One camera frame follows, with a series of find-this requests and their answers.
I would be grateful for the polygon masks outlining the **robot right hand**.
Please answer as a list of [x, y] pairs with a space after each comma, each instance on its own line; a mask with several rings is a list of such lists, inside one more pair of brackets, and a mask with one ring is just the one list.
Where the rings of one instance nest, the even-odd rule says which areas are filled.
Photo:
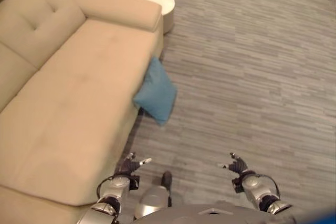
[[230, 156], [233, 160], [230, 164], [218, 163], [217, 166], [221, 169], [226, 169], [239, 175], [248, 171], [246, 162], [240, 156], [233, 152], [230, 153]]

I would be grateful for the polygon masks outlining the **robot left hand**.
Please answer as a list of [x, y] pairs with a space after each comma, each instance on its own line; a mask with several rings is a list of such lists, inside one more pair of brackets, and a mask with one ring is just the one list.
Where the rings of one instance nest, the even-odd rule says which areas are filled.
[[117, 169], [116, 174], [121, 175], [131, 175], [133, 172], [138, 170], [141, 166], [152, 162], [152, 158], [145, 158], [143, 160], [137, 161], [136, 153], [129, 153], [123, 160], [120, 167]]

